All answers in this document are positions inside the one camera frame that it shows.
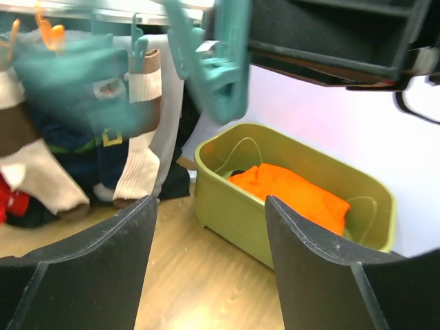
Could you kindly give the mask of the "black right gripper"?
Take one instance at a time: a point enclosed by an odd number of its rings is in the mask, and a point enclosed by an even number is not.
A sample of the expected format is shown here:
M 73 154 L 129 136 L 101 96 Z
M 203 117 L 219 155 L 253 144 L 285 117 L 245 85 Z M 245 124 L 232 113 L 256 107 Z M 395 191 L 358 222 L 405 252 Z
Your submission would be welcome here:
M 396 108 L 439 123 L 439 45 L 412 49 L 432 1 L 254 1 L 256 53 L 391 92 Z

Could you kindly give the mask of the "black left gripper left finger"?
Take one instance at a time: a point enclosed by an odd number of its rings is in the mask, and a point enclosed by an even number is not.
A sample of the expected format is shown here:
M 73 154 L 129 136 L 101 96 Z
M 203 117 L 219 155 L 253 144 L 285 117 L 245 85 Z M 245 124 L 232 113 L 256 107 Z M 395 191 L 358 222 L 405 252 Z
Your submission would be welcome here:
M 133 329 L 157 219 L 144 197 L 86 230 L 1 259 L 2 329 Z

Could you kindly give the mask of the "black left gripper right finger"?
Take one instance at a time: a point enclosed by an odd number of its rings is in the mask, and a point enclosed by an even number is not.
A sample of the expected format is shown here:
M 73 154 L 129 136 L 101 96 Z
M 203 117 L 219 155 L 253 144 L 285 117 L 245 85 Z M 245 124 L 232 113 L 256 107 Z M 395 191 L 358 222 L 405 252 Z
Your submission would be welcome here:
M 286 329 L 438 329 L 439 251 L 374 257 L 364 246 L 272 228 Z

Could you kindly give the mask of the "teal clothes peg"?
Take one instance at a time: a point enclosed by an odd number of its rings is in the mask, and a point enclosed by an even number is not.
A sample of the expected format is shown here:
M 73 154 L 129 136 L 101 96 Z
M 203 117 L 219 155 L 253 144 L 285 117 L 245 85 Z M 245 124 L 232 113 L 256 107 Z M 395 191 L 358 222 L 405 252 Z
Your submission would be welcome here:
M 168 43 L 177 75 L 201 112 L 217 124 L 242 118 L 248 107 L 251 1 L 215 1 L 214 37 L 195 27 L 181 1 L 164 1 Z

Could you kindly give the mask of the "white round sock hanger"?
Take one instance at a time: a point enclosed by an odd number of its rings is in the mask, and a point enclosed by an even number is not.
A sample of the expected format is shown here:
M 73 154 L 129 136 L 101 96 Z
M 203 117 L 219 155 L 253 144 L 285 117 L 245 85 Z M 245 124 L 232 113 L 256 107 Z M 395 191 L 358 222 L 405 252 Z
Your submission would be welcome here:
M 29 1 L 1 2 L 1 10 L 11 13 L 34 14 L 42 10 L 45 17 L 83 19 L 93 9 L 101 21 L 130 23 L 134 15 L 141 25 L 167 25 L 168 16 L 162 1 Z

